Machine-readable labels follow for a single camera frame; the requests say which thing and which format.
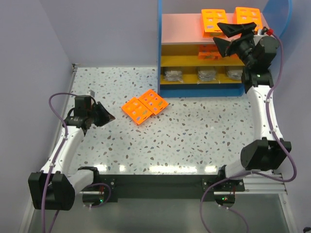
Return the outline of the bagged silver sponges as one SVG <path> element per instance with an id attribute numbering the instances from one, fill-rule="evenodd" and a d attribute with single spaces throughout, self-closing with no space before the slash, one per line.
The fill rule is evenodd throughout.
<path id="1" fill-rule="evenodd" d="M 198 67 L 197 74 L 200 82 L 210 82 L 216 79 L 217 71 L 215 67 Z"/>
<path id="2" fill-rule="evenodd" d="M 183 71 L 180 67 L 164 67 L 163 76 L 168 82 L 183 82 Z"/>
<path id="3" fill-rule="evenodd" d="M 226 66 L 225 67 L 226 75 L 228 76 L 228 78 L 232 80 L 240 81 L 242 78 L 242 71 L 243 71 L 242 66 Z"/>

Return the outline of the orange scrub daddy box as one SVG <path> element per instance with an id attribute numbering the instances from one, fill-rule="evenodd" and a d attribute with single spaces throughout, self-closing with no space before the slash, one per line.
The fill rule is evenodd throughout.
<path id="1" fill-rule="evenodd" d="M 258 8 L 236 7 L 233 15 L 234 24 L 256 23 L 255 31 L 262 29 L 261 12 Z"/>
<path id="2" fill-rule="evenodd" d="M 142 102 L 153 113 L 153 115 L 158 115 L 169 105 L 152 89 L 149 89 L 144 94 L 142 94 L 138 100 Z"/>

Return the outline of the orange Scrub Mommy box bottom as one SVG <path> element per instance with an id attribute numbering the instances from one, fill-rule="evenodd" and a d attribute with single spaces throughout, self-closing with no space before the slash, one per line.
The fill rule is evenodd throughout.
<path id="1" fill-rule="evenodd" d="M 221 58 L 221 55 L 216 45 L 206 44 L 206 45 L 199 46 L 198 58 L 201 60 L 204 60 L 204 59 L 218 60 Z"/>

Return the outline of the orange sponge box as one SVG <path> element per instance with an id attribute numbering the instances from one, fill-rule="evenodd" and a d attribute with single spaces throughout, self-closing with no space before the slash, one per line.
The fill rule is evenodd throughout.
<path id="1" fill-rule="evenodd" d="M 140 125 L 152 115 L 152 112 L 136 97 L 131 98 L 121 109 L 137 124 Z"/>
<path id="2" fill-rule="evenodd" d="M 217 23 L 228 23 L 226 12 L 224 9 L 202 9 L 201 10 L 201 26 L 203 38 L 208 37 L 224 37 L 224 33 Z"/>

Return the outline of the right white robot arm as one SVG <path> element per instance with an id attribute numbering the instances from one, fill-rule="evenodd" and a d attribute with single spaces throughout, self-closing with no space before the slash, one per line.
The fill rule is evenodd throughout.
<path id="1" fill-rule="evenodd" d="M 274 89 L 280 82 L 273 81 L 270 65 L 278 51 L 284 55 L 281 40 L 273 30 L 263 27 L 256 31 L 254 22 L 246 24 L 228 24 L 219 22 L 218 27 L 231 41 L 214 37 L 213 41 L 222 57 L 237 55 L 243 62 L 241 81 L 250 101 L 254 122 L 254 140 L 243 147 L 240 159 L 222 166 L 218 171 L 218 180 L 213 186 L 226 181 L 241 180 L 250 174 L 266 178 L 268 170 L 278 169 L 288 158 L 293 166 L 293 175 L 289 179 L 272 177 L 278 182 L 291 182 L 297 176 L 297 168 L 290 151 L 292 145 L 285 141 L 280 131 L 274 108 Z"/>

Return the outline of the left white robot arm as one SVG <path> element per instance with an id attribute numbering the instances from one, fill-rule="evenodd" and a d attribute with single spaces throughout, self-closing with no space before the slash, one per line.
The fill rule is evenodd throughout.
<path id="1" fill-rule="evenodd" d="M 69 175 L 69 167 L 91 126 L 102 127 L 114 119 L 92 94 L 74 95 L 74 107 L 66 118 L 60 119 L 62 131 L 52 154 L 46 164 L 28 178 L 35 209 L 68 211 L 80 191 L 100 183 L 96 167 L 83 166 L 73 175 Z"/>

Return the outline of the orange Scrub Daddy box top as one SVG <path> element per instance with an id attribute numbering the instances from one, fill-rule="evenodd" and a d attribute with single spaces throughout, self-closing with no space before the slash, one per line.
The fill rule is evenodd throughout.
<path id="1" fill-rule="evenodd" d="M 261 12 L 258 8 L 236 7 L 233 15 L 234 24 L 256 23 L 255 31 L 262 29 Z"/>

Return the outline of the orange Scrub Mommy box top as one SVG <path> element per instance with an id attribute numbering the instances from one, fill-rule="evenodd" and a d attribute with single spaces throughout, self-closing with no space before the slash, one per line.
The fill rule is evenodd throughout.
<path id="1" fill-rule="evenodd" d="M 239 59 L 237 54 L 230 55 L 230 58 L 232 58 L 232 59 Z"/>

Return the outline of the orange scrub mommy box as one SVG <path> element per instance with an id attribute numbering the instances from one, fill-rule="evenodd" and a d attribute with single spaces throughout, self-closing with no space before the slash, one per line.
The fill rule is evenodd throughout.
<path id="1" fill-rule="evenodd" d="M 216 45 L 206 44 L 206 45 L 199 46 L 198 58 L 201 60 L 204 60 L 204 59 L 218 60 L 221 58 L 221 55 Z"/>
<path id="2" fill-rule="evenodd" d="M 232 59 L 239 59 L 237 54 L 230 55 L 230 58 L 232 58 Z"/>

